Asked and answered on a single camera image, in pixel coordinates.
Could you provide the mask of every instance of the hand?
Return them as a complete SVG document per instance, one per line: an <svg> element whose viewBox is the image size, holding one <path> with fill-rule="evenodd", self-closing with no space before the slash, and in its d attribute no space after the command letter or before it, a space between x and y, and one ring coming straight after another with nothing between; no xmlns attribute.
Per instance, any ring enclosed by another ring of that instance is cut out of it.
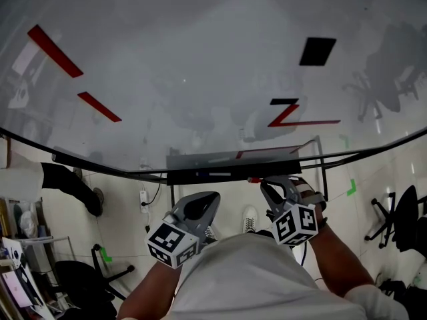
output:
<svg viewBox="0 0 427 320"><path fill-rule="evenodd" d="M301 184L306 184L306 182L300 181L300 180L292 180L292 183L295 186L298 186L298 185L301 185ZM305 192L301 193L301 197L302 198L306 198L306 197L309 197L310 195L314 195L314 194L315 194L314 191L305 191ZM316 221L318 223L320 223L322 221L322 219L323 219L322 206L319 203L317 203L316 204L316 208L314 209L314 211L316 212Z"/></svg>

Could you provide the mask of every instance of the red tape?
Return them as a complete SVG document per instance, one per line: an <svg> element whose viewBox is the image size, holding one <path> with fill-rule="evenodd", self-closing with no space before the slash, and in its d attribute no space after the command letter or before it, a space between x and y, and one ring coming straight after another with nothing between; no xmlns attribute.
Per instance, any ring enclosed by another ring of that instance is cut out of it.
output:
<svg viewBox="0 0 427 320"><path fill-rule="evenodd" d="M28 36L70 76L76 78L83 75L83 71L58 48L40 26L36 25L30 29L28 31Z"/></svg>
<svg viewBox="0 0 427 320"><path fill-rule="evenodd" d="M111 110L109 110L106 106L100 103L96 98L94 98L91 94L84 92L77 94L82 100L84 100L87 104L91 105L93 108L98 110L101 114L108 117L113 122L120 122L121 119L114 114Z"/></svg>

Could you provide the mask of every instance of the person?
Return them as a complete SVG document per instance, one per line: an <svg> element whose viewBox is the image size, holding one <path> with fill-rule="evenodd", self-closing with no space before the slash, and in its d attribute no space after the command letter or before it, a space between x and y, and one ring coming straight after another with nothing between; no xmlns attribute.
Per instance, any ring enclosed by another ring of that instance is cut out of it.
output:
<svg viewBox="0 0 427 320"><path fill-rule="evenodd" d="M316 220L323 220L320 205ZM176 270L157 262L122 303L118 319L408 319L404 306L382 294L357 256L321 224L310 244L329 291L318 289L289 247L256 232L250 207L244 234L208 245Z"/></svg>
<svg viewBox="0 0 427 320"><path fill-rule="evenodd" d="M58 189L80 200L90 214L102 215L103 193L93 191L78 177L62 165L35 163L11 151L7 168L0 169L0 196L19 201L40 200L41 189Z"/></svg>

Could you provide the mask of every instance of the green tape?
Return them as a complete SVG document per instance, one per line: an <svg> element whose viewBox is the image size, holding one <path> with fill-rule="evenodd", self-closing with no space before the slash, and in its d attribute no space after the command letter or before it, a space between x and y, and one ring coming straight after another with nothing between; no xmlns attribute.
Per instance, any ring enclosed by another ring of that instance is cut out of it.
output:
<svg viewBox="0 0 427 320"><path fill-rule="evenodd" d="M352 188L347 191L347 197L356 192L356 182L354 181L354 179L351 179L350 181L352 183Z"/></svg>
<svg viewBox="0 0 427 320"><path fill-rule="evenodd" d="M341 140L343 140L343 141L344 141L344 146L345 146L345 148L346 148L346 149L349 149L349 148L350 148L350 144L349 144L349 141L348 141L348 136L347 136L347 135L343 135L343 134L339 134L339 135L338 135L338 137L339 137Z"/></svg>
<svg viewBox="0 0 427 320"><path fill-rule="evenodd" d="M104 259L105 262L112 262L113 261L112 257L107 256L107 251L105 251L104 247L101 248L101 254L102 254L102 258Z"/></svg>

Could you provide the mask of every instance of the person in black pants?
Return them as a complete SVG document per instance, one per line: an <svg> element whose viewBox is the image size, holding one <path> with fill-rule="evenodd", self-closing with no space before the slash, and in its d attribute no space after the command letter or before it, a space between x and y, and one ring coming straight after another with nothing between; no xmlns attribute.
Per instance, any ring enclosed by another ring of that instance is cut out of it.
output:
<svg viewBox="0 0 427 320"><path fill-rule="evenodd" d="M42 189L58 189L85 204L90 214L102 215L103 193L100 189L93 191L81 180L76 173L66 167L53 163L41 163L44 172Z"/></svg>

